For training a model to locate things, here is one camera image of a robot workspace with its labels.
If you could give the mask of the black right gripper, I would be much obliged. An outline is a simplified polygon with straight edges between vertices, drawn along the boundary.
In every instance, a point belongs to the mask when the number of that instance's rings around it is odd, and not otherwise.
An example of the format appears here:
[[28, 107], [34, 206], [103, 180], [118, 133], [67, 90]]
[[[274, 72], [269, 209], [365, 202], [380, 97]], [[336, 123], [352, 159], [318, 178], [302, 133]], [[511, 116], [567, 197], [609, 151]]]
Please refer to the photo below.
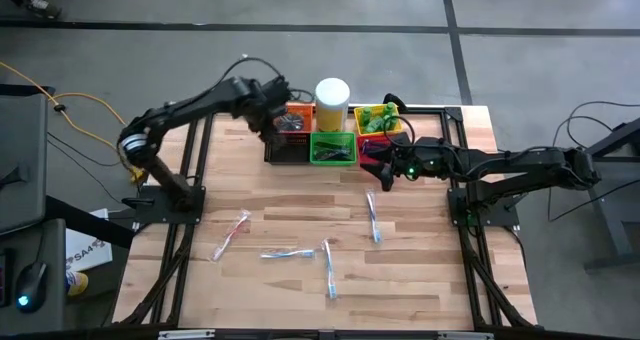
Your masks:
[[381, 187], [389, 192], [394, 184], [394, 176], [404, 176], [408, 180], [419, 177], [448, 179], [453, 176], [453, 155], [440, 139], [422, 137], [420, 143], [407, 139], [392, 141], [392, 166], [389, 162], [365, 156], [360, 167], [370, 173], [380, 175]]

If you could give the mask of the silver metal bracket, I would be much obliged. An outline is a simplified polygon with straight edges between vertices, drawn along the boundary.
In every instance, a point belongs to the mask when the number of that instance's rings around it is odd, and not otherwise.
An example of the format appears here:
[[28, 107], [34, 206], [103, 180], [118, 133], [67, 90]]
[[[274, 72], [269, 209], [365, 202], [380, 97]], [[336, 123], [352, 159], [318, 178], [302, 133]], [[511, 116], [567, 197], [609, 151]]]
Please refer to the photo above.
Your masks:
[[215, 338], [214, 329], [179, 329], [160, 331], [157, 340], [211, 340]]
[[437, 340], [495, 340], [491, 333], [470, 331], [443, 331], [437, 335]]

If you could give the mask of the black plastic basket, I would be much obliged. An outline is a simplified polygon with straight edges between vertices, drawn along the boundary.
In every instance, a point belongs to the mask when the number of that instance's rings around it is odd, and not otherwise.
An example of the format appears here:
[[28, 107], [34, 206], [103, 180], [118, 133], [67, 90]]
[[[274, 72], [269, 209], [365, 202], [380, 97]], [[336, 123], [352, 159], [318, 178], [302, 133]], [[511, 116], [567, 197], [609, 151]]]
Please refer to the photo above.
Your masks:
[[281, 132], [264, 146], [264, 161], [272, 165], [303, 165], [310, 162], [310, 132]]

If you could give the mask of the yellow white wipes canister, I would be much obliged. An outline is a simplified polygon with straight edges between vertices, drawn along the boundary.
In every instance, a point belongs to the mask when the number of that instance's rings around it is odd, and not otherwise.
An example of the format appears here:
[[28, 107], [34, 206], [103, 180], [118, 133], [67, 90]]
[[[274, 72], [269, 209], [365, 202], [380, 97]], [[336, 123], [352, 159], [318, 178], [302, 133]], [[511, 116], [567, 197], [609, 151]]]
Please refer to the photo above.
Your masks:
[[319, 132], [342, 132], [349, 107], [350, 88], [339, 78], [325, 78], [315, 88]]

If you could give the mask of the black desk support bar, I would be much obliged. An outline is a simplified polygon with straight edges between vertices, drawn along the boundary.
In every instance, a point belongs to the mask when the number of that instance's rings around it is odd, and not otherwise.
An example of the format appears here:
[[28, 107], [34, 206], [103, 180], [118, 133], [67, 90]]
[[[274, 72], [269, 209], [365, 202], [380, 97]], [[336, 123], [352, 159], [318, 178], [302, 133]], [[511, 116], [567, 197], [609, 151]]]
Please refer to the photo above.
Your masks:
[[131, 247], [134, 238], [132, 230], [91, 215], [51, 196], [46, 196], [44, 218], [46, 220], [64, 219], [68, 229], [125, 249]]

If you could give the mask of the dark keyboard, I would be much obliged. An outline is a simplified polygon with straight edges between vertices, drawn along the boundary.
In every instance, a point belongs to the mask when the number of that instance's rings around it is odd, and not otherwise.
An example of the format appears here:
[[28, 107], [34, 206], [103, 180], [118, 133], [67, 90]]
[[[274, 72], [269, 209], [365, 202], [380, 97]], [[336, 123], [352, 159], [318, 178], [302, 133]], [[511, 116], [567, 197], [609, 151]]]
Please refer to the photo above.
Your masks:
[[0, 249], [0, 308], [8, 306], [11, 302], [14, 261], [13, 249]]

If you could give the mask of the yellow blue small container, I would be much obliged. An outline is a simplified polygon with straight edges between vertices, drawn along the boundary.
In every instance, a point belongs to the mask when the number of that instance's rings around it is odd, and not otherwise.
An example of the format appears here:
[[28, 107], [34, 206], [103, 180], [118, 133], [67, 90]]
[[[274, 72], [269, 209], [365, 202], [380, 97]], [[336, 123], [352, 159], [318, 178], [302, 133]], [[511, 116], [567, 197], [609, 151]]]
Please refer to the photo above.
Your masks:
[[65, 292], [68, 297], [75, 297], [86, 291], [89, 278], [82, 272], [67, 271], [65, 274]]

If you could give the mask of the yellow plastic basket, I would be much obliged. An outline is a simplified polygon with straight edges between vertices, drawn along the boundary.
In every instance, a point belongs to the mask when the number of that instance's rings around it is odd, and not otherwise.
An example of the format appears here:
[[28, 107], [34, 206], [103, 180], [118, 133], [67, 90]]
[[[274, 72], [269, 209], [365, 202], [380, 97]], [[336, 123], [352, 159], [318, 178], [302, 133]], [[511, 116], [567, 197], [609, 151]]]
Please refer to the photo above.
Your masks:
[[399, 133], [402, 131], [402, 124], [401, 121], [398, 119], [398, 124], [396, 125], [396, 128], [393, 130], [388, 130], [386, 132], [376, 132], [376, 133], [370, 133], [367, 134], [364, 132], [364, 128], [366, 126], [363, 126], [360, 120], [361, 117], [361, 111], [364, 107], [370, 107], [372, 109], [372, 117], [371, 119], [375, 118], [375, 117], [382, 117], [384, 116], [384, 107], [386, 104], [381, 104], [381, 105], [371, 105], [371, 106], [363, 106], [363, 107], [357, 107], [354, 109], [354, 116], [355, 116], [355, 120], [356, 120], [356, 129], [357, 132], [360, 136], [371, 136], [371, 135], [383, 135], [384, 133], [387, 134], [393, 134], [393, 133]]

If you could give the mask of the black aluminium table frame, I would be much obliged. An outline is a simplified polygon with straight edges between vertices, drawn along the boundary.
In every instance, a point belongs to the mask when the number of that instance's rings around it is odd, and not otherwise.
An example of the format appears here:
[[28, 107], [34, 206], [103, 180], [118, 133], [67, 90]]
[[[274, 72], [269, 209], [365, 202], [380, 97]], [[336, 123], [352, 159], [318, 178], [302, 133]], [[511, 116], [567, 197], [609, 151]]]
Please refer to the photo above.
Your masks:
[[[468, 330], [472, 313], [444, 181], [397, 179], [389, 192], [358, 166], [271, 165], [245, 122], [215, 118], [204, 214], [184, 276], [163, 303], [183, 328]], [[375, 191], [375, 244], [365, 191]], [[241, 209], [250, 221], [210, 256]], [[337, 299], [327, 290], [328, 238]], [[261, 259], [314, 249], [313, 258]]]

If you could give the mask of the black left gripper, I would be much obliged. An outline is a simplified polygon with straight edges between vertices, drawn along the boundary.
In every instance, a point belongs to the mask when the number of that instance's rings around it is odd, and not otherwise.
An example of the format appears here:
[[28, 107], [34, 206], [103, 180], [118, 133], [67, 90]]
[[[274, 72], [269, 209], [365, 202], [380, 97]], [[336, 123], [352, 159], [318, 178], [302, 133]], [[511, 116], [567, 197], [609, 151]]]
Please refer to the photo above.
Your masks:
[[291, 99], [289, 82], [284, 76], [276, 76], [266, 83], [252, 79], [249, 85], [251, 94], [244, 106], [244, 118], [249, 129], [259, 130], [263, 143], [278, 144], [280, 133], [274, 126], [274, 120], [282, 115], [280, 125], [295, 124], [295, 114], [286, 111], [286, 103]]

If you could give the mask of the black desk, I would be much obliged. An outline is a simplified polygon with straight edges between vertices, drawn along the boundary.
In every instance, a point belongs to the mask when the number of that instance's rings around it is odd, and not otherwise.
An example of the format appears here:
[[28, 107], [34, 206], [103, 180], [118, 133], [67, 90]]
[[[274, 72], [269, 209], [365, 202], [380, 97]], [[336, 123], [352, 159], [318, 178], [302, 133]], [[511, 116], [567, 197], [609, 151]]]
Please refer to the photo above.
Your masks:
[[605, 227], [612, 253], [584, 264], [587, 272], [640, 265], [640, 117], [587, 148], [601, 181], [589, 204]]

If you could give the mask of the red plastic basket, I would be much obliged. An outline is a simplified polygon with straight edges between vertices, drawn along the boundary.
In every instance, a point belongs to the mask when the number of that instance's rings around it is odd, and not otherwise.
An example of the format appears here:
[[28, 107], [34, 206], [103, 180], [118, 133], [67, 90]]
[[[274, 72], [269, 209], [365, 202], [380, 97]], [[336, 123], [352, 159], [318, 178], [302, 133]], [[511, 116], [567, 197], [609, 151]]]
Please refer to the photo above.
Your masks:
[[[370, 139], [370, 140], [373, 140], [373, 141], [386, 142], [387, 143], [387, 146], [386, 146], [387, 150], [385, 150], [383, 152], [379, 152], [379, 153], [370, 154], [370, 155], [364, 155], [362, 153], [363, 149], [361, 148], [361, 145], [362, 145], [362, 142], [365, 139]], [[360, 161], [365, 156], [369, 156], [371, 158], [375, 158], [375, 159], [379, 159], [379, 160], [384, 160], [386, 162], [389, 162], [390, 164], [392, 163], [393, 145], [391, 144], [390, 139], [388, 137], [386, 137], [385, 135], [359, 136], [357, 138], [357, 150], [358, 150], [359, 166], [360, 166]]]

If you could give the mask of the blue white toothbrush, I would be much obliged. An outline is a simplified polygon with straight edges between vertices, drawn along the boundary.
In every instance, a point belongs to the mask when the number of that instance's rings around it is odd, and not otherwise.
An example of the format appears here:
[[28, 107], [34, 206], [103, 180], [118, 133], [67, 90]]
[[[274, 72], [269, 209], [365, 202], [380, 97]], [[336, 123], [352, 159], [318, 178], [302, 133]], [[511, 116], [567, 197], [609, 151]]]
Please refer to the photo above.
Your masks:
[[373, 189], [367, 189], [365, 191], [365, 197], [366, 197], [367, 208], [369, 212], [369, 219], [371, 222], [372, 238], [375, 244], [380, 244], [382, 241], [382, 238], [381, 238], [380, 230], [377, 224], [375, 191]]
[[267, 251], [260, 254], [261, 259], [279, 259], [291, 257], [313, 258], [314, 256], [314, 249], [276, 250]]
[[325, 238], [322, 241], [321, 247], [322, 247], [322, 249], [324, 251], [324, 254], [325, 254], [325, 257], [326, 257], [328, 295], [329, 295], [329, 298], [331, 300], [336, 300], [337, 299], [337, 290], [336, 290], [336, 283], [335, 283], [335, 271], [334, 271], [334, 266], [333, 266], [333, 261], [332, 261], [332, 253], [331, 253], [331, 249], [330, 249], [330, 244], [329, 244], [329, 239], [328, 238]]

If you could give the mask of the black computer mouse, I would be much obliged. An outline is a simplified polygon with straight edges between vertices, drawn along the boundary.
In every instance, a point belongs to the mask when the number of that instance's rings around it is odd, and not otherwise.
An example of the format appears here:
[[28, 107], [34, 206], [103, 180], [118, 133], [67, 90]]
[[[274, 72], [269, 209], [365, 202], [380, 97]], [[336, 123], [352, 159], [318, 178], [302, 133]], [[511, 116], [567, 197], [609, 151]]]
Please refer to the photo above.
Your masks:
[[25, 266], [16, 280], [16, 308], [22, 313], [37, 311], [46, 299], [48, 267], [36, 261]]

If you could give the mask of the orange plastic basket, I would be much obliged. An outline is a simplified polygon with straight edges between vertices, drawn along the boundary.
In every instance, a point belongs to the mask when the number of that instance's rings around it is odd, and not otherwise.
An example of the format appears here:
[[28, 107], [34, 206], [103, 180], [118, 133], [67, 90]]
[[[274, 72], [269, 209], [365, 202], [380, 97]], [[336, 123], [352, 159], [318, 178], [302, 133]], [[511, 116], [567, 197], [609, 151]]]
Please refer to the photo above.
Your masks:
[[292, 105], [288, 105], [286, 109], [286, 111], [289, 111], [290, 113], [297, 113], [304, 117], [305, 128], [303, 131], [298, 131], [298, 132], [310, 132], [312, 130], [313, 110], [314, 110], [314, 107], [312, 105], [307, 105], [307, 104], [292, 104]]

